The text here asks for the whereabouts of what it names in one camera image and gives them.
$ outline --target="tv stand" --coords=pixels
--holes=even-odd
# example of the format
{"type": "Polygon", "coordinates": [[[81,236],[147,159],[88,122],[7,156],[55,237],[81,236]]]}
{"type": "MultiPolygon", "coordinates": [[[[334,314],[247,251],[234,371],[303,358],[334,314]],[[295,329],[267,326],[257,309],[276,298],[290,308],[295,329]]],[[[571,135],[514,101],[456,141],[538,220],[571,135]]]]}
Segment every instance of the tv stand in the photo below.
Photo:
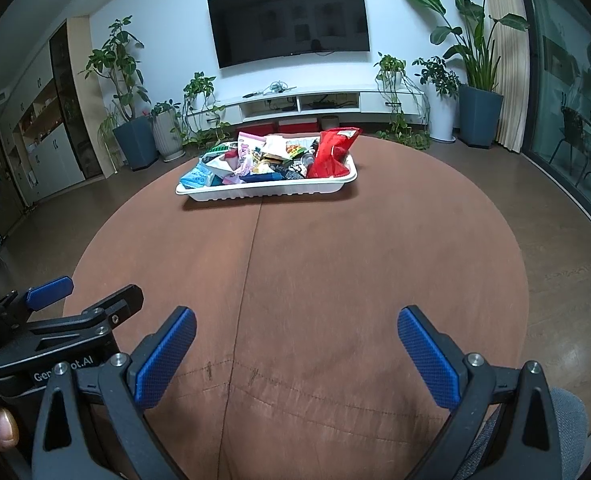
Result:
{"type": "MultiPolygon", "coordinates": [[[[402,110],[410,118],[421,121],[424,117],[424,99],[422,92],[397,92],[402,110]]],[[[389,121],[393,105],[378,90],[371,86],[329,86],[329,87],[296,87],[274,94],[259,94],[251,97],[237,97],[217,103],[224,106],[220,112],[223,121],[233,125],[258,121],[280,120],[298,116],[315,116],[326,114],[377,114],[370,116],[382,122],[389,121]]],[[[200,129],[207,130],[215,119],[208,112],[194,114],[191,122],[198,124],[200,129]]]]}

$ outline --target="curtain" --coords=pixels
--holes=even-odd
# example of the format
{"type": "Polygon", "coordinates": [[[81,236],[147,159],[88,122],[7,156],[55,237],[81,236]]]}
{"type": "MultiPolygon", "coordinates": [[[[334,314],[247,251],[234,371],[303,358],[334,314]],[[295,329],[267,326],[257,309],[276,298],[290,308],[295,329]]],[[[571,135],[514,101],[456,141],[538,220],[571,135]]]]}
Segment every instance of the curtain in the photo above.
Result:
{"type": "MultiPolygon", "coordinates": [[[[501,18],[509,12],[526,16],[524,0],[487,0],[487,13],[501,18]]],[[[529,38],[527,32],[498,25],[493,37],[501,56],[496,92],[504,95],[496,140],[519,152],[525,135],[529,98],[529,38]]]]}

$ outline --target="round table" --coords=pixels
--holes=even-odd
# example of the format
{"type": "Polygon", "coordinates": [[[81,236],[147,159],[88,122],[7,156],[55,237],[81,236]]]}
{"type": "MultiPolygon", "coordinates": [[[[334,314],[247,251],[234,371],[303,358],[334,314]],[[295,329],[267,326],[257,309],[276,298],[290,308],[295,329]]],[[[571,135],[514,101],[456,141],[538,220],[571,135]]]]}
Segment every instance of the round table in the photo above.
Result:
{"type": "Polygon", "coordinates": [[[195,342],[150,424],[192,480],[400,479],[448,416],[397,335],[417,304],[464,352],[518,366],[528,315],[511,229],[466,177],[359,137],[358,178],[327,195],[194,202],[191,160],[126,202],[73,274],[65,315],[128,283],[130,352],[178,305],[195,342]]]}

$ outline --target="black tv screen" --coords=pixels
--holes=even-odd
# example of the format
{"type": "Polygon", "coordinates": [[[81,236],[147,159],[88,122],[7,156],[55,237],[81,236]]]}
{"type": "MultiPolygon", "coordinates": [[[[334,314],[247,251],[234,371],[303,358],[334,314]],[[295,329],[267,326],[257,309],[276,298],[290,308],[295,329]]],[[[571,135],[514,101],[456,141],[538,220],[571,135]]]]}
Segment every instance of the black tv screen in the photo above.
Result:
{"type": "Polygon", "coordinates": [[[306,52],[368,51],[365,0],[209,0],[220,68],[306,52]]]}

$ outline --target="gray plant pot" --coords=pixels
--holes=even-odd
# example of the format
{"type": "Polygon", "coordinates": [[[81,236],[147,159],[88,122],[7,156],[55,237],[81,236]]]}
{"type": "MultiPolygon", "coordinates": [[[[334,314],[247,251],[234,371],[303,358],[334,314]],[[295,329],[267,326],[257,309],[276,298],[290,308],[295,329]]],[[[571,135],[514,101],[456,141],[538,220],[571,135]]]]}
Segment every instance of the gray plant pot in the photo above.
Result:
{"type": "Polygon", "coordinates": [[[504,96],[460,86],[460,140],[472,148],[490,148],[498,130],[504,96]]]}
{"type": "Polygon", "coordinates": [[[113,133],[132,170],[143,170],[157,160],[158,150],[155,148],[148,117],[140,116],[124,123],[113,130],[113,133]]]}
{"type": "Polygon", "coordinates": [[[153,138],[162,160],[170,162],[184,155],[182,140],[176,132],[171,130],[176,126],[175,114],[168,110],[151,118],[153,138]]]}

